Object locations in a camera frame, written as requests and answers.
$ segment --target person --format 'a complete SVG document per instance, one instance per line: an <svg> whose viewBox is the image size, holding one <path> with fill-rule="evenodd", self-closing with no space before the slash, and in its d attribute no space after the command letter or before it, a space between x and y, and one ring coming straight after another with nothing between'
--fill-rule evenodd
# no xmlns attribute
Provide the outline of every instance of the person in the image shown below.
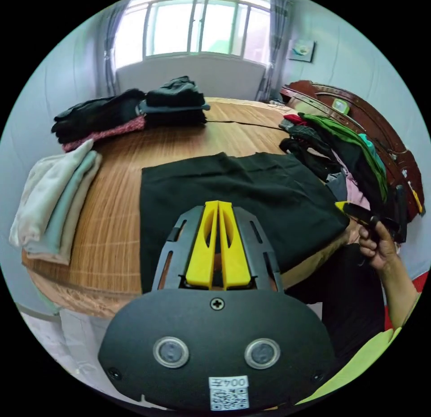
<svg viewBox="0 0 431 417"><path fill-rule="evenodd" d="M396 253L394 241L378 222L376 243L365 228L359 243L335 252L314 274L285 290L306 304L322 302L322 322L336 363L326 382L303 404L331 393L361 375L400 332L420 294ZM385 331L384 289L392 329Z"/></svg>

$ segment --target label sticker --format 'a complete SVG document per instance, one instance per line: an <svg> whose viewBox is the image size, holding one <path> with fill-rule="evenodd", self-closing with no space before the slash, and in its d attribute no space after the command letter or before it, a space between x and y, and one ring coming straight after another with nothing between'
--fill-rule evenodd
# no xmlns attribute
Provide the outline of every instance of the label sticker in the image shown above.
<svg viewBox="0 0 431 417"><path fill-rule="evenodd" d="M249 408L248 377L209 377L211 411Z"/></svg>

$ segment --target window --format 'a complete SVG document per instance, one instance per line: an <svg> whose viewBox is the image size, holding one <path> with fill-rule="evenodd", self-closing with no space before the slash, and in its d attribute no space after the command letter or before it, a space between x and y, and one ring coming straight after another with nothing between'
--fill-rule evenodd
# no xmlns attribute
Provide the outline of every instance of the window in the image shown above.
<svg viewBox="0 0 431 417"><path fill-rule="evenodd" d="M131 0L115 36L115 67L198 53L266 65L270 7L270 0Z"/></svg>

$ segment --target red cloth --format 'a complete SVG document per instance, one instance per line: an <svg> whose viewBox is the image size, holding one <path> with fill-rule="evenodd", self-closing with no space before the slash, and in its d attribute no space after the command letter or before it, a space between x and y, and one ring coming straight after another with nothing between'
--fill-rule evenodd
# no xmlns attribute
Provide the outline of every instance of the red cloth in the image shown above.
<svg viewBox="0 0 431 417"><path fill-rule="evenodd" d="M93 139L94 141L106 139L107 137L118 136L120 134L131 133L132 131L143 130L145 127L145 119L143 116L138 116L124 125L118 125L112 130L93 132L85 139L80 139L75 142L65 143L62 145L64 152L70 152L80 147L87 140Z"/></svg>
<svg viewBox="0 0 431 417"><path fill-rule="evenodd" d="M307 123L298 115L284 115L283 118L295 125L307 125Z"/></svg>

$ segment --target hand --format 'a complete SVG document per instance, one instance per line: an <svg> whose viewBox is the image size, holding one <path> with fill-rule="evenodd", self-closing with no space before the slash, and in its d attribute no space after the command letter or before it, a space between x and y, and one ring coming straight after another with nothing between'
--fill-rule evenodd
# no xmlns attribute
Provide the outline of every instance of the hand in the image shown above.
<svg viewBox="0 0 431 417"><path fill-rule="evenodd" d="M364 227L359 230L359 245L361 253L370 259L370 265L377 271L382 271L388 262L397 259L398 256L395 243L381 221L377 223L375 231L380 238L378 245L369 238L369 232Z"/></svg>

